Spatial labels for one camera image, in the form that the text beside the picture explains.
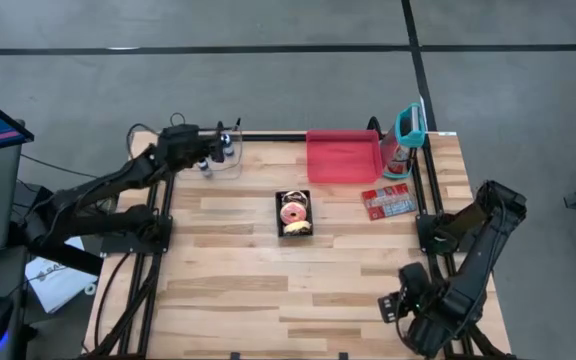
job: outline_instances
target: cable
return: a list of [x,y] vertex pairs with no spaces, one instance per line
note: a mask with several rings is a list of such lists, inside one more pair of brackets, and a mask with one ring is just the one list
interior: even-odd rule
[[19,181],[19,183],[21,183],[21,185],[23,185],[26,189],[28,189],[28,191],[32,191],[34,193],[37,193],[36,190],[31,189],[30,186],[28,186],[28,184],[26,184],[25,182],[21,181],[21,179],[17,178],[17,181]]
[[12,290],[10,290],[10,292],[8,293],[8,295],[6,295],[6,297],[12,295],[12,293],[14,293],[15,290],[19,289],[21,286],[24,286],[24,285],[26,285],[27,283],[29,283],[29,282],[31,282],[31,281],[33,281],[33,280],[37,280],[37,279],[39,279],[39,278],[48,276],[48,275],[54,273],[55,271],[61,271],[61,270],[65,270],[65,269],[68,269],[68,268],[64,266],[64,267],[61,267],[61,268],[59,268],[59,269],[54,269],[53,271],[49,272],[48,274],[39,273],[39,275],[35,276],[34,278],[31,278],[31,279],[22,281],[19,285],[17,285],[17,286],[15,286],[14,288],[12,288]]
[[172,122],[172,119],[175,117],[175,115],[181,116],[181,118],[184,120],[183,123],[186,124],[186,117],[184,116],[184,114],[178,113],[178,112],[174,112],[174,113],[172,113],[172,115],[170,115],[170,125],[175,126],[175,123]]
[[128,259],[128,256],[130,256],[130,253],[127,253],[126,255],[124,255],[124,257],[121,258],[121,260],[119,260],[119,263],[117,263],[117,266],[115,266],[115,269],[112,271],[112,274],[110,274],[110,278],[108,278],[108,284],[104,289],[104,293],[101,295],[101,300],[99,301],[99,308],[97,309],[97,319],[95,320],[95,337],[94,337],[95,348],[99,347],[99,322],[101,321],[101,311],[104,308],[104,303],[106,302],[106,296],[108,296],[108,289],[110,289],[110,285],[112,285],[112,282],[115,280],[115,276],[117,275],[119,268],[121,268],[121,265],[123,265],[126,259]]
[[135,156],[132,154],[132,149],[130,148],[130,135],[132,135],[133,131],[135,131],[135,129],[138,127],[141,127],[143,129],[147,130],[148,132],[151,132],[151,133],[159,136],[158,132],[156,132],[151,127],[146,126],[142,123],[136,123],[133,126],[131,126],[130,129],[128,129],[128,133],[126,133],[126,151],[128,151],[128,155],[130,155],[130,160],[133,160],[135,158]]
[[44,166],[48,166],[48,167],[51,167],[51,168],[53,168],[53,169],[61,170],[61,171],[67,172],[67,173],[71,173],[71,174],[75,174],[75,175],[79,175],[79,176],[85,176],[85,177],[89,177],[89,178],[93,178],[93,179],[98,178],[98,176],[95,176],[95,175],[90,175],[90,174],[82,173],[82,172],[79,172],[79,171],[69,170],[69,169],[66,169],[66,168],[62,168],[61,166],[49,164],[49,163],[47,163],[47,162],[45,162],[45,161],[37,160],[37,159],[32,158],[32,157],[30,157],[30,156],[28,156],[28,155],[25,155],[25,154],[21,154],[21,157],[24,157],[24,158],[26,158],[26,159],[28,159],[28,160],[30,160],[30,161],[34,161],[34,162],[36,162],[36,163],[38,163],[38,164],[41,164],[41,165],[44,165]]

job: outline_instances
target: clear plastic container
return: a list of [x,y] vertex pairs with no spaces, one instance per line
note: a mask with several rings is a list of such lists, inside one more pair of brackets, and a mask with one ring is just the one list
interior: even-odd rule
[[369,184],[383,173],[374,130],[310,130],[306,148],[312,183]]

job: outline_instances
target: wooden table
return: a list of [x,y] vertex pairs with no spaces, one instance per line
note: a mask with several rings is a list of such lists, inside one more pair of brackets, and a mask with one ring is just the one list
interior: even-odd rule
[[[444,207],[458,211],[472,200],[458,138],[433,133],[430,139]],[[151,141],[154,135],[136,133],[133,152]],[[163,257],[148,358],[228,358],[233,351],[242,358],[330,359],[339,352],[355,359],[420,358],[400,342],[394,325],[382,323],[376,303],[377,297],[399,289],[399,267],[425,263],[416,213],[371,222],[359,197],[393,183],[310,184],[304,142],[246,142],[242,164],[237,179],[178,175],[171,206],[174,234]],[[274,193],[292,189],[311,191],[316,233],[311,238],[277,238]],[[147,190],[127,191],[119,208],[145,203],[146,195]],[[93,348],[100,294],[120,258],[104,262],[86,334],[88,348]],[[102,337],[124,310],[133,263],[134,255],[109,291]],[[135,319],[131,351],[136,350],[141,314]],[[409,321],[402,321],[404,329]],[[510,351],[492,281],[479,325],[493,344]]]

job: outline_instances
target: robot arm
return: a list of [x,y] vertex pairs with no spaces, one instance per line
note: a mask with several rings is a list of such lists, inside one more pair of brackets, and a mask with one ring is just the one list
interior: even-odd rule
[[[22,225],[26,241],[41,248],[57,246],[73,235],[158,228],[160,219],[145,205],[136,205],[125,213],[113,215],[78,217],[76,214],[81,208],[122,191],[149,187],[209,156],[215,162],[223,162],[222,130],[221,122],[209,131],[190,124],[164,129],[157,145],[150,144],[118,171],[58,191],[34,204]],[[140,235],[156,236],[143,231]]]
[[420,263],[410,264],[399,271],[402,290],[379,299],[386,323],[413,312],[415,319],[402,339],[413,351],[434,357],[479,321],[492,268],[510,233],[524,220],[525,202],[522,195],[488,181],[471,205],[436,218],[430,232],[438,249],[454,251],[464,240],[472,241],[457,273],[431,284]]

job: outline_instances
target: pink donut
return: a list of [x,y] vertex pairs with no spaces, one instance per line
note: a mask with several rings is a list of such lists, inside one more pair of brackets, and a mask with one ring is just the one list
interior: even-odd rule
[[284,224],[292,224],[296,221],[306,220],[306,208],[297,202],[289,202],[281,207],[279,216]]

